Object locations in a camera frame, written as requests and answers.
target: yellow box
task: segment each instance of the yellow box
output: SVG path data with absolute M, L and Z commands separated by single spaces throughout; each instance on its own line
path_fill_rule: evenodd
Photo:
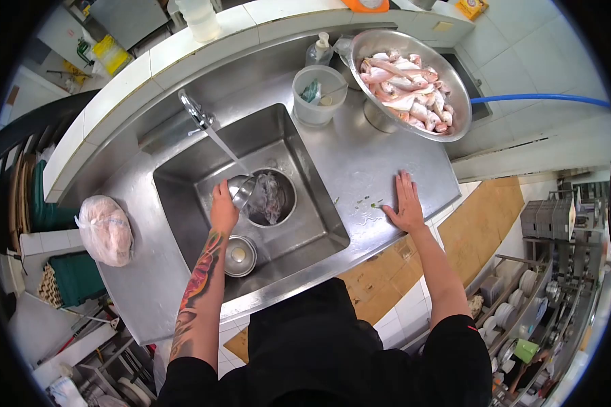
M 485 0 L 459 0 L 455 4 L 455 7 L 471 21 L 475 21 L 488 6 L 489 4 Z

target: sink basin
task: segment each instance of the sink basin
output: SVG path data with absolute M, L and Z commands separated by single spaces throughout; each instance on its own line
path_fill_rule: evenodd
M 321 177 L 283 104 L 242 118 L 220 130 L 242 163 L 255 171 L 275 168 L 294 185 L 296 206 L 285 221 L 270 227 L 243 214 L 233 229 L 252 239 L 255 269 L 245 277 L 226 276 L 224 302 L 261 289 L 343 250 L 349 235 Z M 191 270 L 210 229 L 212 190 L 243 170 L 209 137 L 158 167 L 154 183 L 181 254 Z

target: green container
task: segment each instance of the green container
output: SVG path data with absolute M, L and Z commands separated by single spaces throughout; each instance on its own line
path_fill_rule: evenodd
M 83 304 L 106 293 L 95 260 L 85 251 L 50 257 L 63 307 Z
M 519 339 L 516 344 L 516 348 L 513 351 L 523 363 L 529 363 L 534 355 L 536 355 L 539 350 L 539 345 L 534 342 L 526 341 L 524 339 Z
M 32 232 L 76 229 L 75 216 L 79 215 L 79 209 L 59 208 L 57 204 L 46 203 L 43 199 L 43 169 L 46 164 L 44 160 L 39 161 L 32 172 L 29 203 Z

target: hand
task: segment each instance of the hand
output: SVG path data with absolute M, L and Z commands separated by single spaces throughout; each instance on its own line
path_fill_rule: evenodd
M 210 223 L 218 232 L 230 234 L 238 223 L 240 210 L 233 206 L 233 200 L 228 193 L 226 180 L 213 188 L 213 206 L 210 209 Z
M 396 195 L 398 198 L 398 214 L 390 206 L 383 205 L 383 211 L 391 221 L 400 230 L 411 234 L 425 228 L 424 214 L 416 191 L 416 183 L 412 182 L 412 177 L 406 171 L 401 171 L 401 174 L 396 176 Z

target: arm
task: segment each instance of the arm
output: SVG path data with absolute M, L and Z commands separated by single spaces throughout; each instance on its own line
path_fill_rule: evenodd
M 181 299 L 170 360 L 182 356 L 199 358 L 217 371 L 220 310 L 224 297 L 224 253 L 228 236 L 238 222 L 224 180 L 213 189 L 210 211 L 212 229 L 192 270 Z
M 445 252 L 424 224 L 416 183 L 412 182 L 405 171 L 396 176 L 396 193 L 398 214 L 388 205 L 383 205 L 383 211 L 397 227 L 410 234 L 421 257 L 425 282 L 432 300 L 430 329 L 447 316 L 471 316 L 464 285 L 450 268 Z

